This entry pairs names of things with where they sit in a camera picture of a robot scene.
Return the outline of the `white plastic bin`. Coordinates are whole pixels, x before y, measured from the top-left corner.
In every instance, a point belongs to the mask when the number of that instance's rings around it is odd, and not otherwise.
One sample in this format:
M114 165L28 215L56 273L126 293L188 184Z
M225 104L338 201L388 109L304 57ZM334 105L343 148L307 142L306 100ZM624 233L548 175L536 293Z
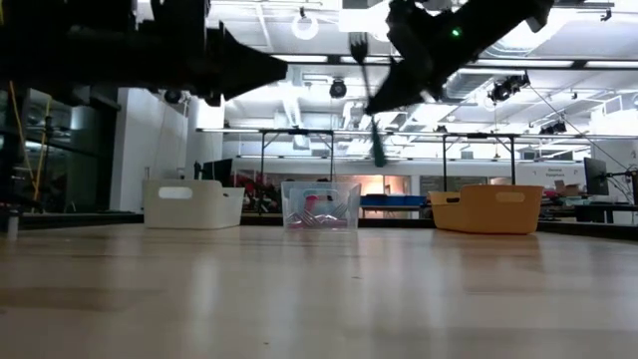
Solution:
M144 223L148 228L220 229L240 224L243 187L208 179L144 181Z

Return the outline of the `black computer monitor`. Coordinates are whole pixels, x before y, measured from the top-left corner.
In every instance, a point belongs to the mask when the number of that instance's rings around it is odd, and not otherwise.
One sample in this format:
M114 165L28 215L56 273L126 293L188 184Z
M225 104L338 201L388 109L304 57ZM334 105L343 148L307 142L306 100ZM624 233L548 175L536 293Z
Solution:
M586 191L589 195L609 195L606 162L584 158Z
M233 159L206 162L201 167L200 176L203 180L216 180L223 187L232 186Z

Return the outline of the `black folding table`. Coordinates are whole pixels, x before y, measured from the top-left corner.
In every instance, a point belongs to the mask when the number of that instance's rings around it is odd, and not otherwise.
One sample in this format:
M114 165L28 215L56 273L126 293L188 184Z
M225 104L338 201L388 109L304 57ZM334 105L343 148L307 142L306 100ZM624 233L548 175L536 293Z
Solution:
M286 134L289 136L317 136L320 140L324 142L324 145L330 151L330 166L329 166L329 181L334 181L335 175L335 157L334 157L334 148L335 148L335 131L333 130L319 130L319 129L301 129L301 128L289 128L289 129L259 129L258 133L261 134L261 146L260 146L260 175L261 178L264 179L264 165L265 165L265 149L268 147L266 144L266 136L268 134L275 134L277 137L280 134ZM330 142L327 143L324 136L330 138Z
M448 138L467 138L468 140L487 140L487 139L497 139L497 142L502 144L507 150L510 152L510 179L511 184L516 184L516 174L515 174L515 155L514 155L514 145L515 139L520 135L516 134L492 134L492 133L443 133L442 134L442 149L443 149L443 190L448 191L448 157L447 151L453 145L452 143L448 143ZM509 144L504 145L502 143L502 139L508 139Z

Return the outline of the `round pendant lamp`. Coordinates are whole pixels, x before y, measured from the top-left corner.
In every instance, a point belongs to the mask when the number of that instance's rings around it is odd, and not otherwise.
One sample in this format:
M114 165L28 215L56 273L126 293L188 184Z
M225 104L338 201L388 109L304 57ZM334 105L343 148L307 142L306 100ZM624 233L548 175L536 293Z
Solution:
M319 33L318 18L305 7L300 7L291 23L291 32L299 40L314 39Z

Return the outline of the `fluorescent ceiling light strip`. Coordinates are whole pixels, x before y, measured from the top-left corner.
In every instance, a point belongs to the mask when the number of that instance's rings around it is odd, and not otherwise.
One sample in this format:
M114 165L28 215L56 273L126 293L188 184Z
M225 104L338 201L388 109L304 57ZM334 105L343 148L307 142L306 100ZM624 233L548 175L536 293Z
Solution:
M595 71L611 71L611 70L629 70L638 71L638 61L632 60L613 60L613 61L588 61L585 64L587 69Z
M471 67L482 68L570 68L573 65L569 60L508 60L508 59L479 59L474 63L470 63Z
M290 64L326 64L328 57L325 55L291 55L291 54L272 54L272 57L285 61Z

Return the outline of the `teal-handled fork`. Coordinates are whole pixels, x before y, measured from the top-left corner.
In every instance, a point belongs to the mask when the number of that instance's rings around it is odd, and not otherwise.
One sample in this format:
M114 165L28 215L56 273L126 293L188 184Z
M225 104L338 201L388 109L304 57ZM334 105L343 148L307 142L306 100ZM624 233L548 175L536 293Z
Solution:
M349 41L349 50L351 57L355 60L357 65L359 66L368 103L372 100L372 91L371 85L368 76L368 70L366 65L366 58L369 54L369 42L368 42L368 34L366 32L350 32L348 34ZM372 140L372 159L374 161L374 165L377 168L382 168L387 164L387 159L385 155L385 150L383 147L383 142L379 133L379 129L377 126L377 122L374 120L374 116L370 115L371 118L371 140Z

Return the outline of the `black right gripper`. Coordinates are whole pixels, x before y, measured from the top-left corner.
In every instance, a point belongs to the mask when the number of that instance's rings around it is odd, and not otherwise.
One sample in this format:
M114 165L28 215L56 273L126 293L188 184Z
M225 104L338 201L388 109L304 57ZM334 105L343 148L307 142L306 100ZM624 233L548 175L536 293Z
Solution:
M415 0L392 0L388 37L402 60L391 62L365 114L421 103L422 93L438 100L442 82L498 40L497 9L498 0L468 0L456 11L433 15Z

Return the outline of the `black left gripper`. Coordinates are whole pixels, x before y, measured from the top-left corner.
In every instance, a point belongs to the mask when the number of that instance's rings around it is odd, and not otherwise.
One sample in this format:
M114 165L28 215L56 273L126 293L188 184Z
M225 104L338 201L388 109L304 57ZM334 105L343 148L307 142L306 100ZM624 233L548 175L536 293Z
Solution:
M207 49L211 0L150 0L154 20L175 55L192 70ZM221 31L219 85L225 100L284 80L288 63L238 42Z

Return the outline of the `clear plastic bin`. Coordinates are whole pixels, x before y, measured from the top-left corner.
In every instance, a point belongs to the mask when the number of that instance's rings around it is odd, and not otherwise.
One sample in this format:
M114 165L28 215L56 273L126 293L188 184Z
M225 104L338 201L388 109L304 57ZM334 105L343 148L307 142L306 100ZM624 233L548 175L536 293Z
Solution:
M283 226L284 219L292 212L299 212L303 209L304 198L308 194L328 194L332 197L327 214L337 205L345 203L348 205L348 230L354 231L358 228L361 185L355 182L337 181L286 181L281 184Z

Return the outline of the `blue storage crates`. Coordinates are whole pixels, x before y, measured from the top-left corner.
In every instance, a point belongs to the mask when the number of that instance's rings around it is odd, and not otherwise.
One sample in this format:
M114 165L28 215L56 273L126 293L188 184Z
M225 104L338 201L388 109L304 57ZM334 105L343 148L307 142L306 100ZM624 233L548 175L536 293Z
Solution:
M360 206L419 206L427 203L420 195L404 194L366 194L360 198Z

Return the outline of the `orange plastic bin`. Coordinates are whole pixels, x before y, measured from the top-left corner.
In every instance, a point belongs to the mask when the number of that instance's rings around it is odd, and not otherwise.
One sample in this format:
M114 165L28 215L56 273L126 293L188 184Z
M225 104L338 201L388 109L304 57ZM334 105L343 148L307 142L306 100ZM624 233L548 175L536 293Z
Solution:
M438 229L477 234L531 234L536 231L543 187L468 184L460 191L430 191Z

